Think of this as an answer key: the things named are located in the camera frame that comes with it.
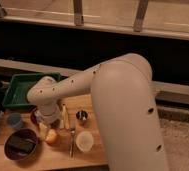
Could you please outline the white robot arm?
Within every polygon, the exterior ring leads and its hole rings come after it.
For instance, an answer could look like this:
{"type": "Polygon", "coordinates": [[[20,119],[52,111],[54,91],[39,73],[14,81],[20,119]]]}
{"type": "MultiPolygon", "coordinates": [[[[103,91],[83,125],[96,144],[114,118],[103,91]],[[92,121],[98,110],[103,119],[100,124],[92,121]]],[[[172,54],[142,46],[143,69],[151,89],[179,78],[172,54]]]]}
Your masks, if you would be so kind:
{"type": "Polygon", "coordinates": [[[126,54],[60,82],[42,78],[28,101],[48,116],[62,98],[91,95],[110,171],[169,171],[156,102],[152,68],[138,54],[126,54]]]}

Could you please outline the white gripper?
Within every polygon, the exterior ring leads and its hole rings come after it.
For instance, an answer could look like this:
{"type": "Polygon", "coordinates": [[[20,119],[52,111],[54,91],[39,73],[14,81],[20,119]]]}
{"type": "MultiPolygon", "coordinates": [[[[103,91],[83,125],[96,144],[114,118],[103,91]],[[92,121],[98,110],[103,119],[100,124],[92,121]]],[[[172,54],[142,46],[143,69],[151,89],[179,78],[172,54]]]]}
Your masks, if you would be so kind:
{"type": "Polygon", "coordinates": [[[42,140],[45,140],[48,132],[49,132],[49,128],[52,129],[56,129],[59,126],[60,120],[59,117],[56,114],[53,115],[42,115],[40,112],[37,112],[35,114],[36,116],[36,120],[39,124],[39,134],[40,134],[40,138],[42,140]]]}

